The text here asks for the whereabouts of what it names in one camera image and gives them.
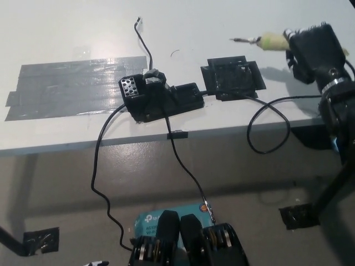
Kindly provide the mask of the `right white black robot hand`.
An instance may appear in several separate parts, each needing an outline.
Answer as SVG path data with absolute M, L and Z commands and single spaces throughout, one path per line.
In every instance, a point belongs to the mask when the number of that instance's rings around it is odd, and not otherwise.
M 287 65 L 295 79 L 304 84 L 316 82 L 319 90 L 335 79 L 350 79 L 344 51 L 330 24 L 285 29 L 283 36 L 289 45 Z

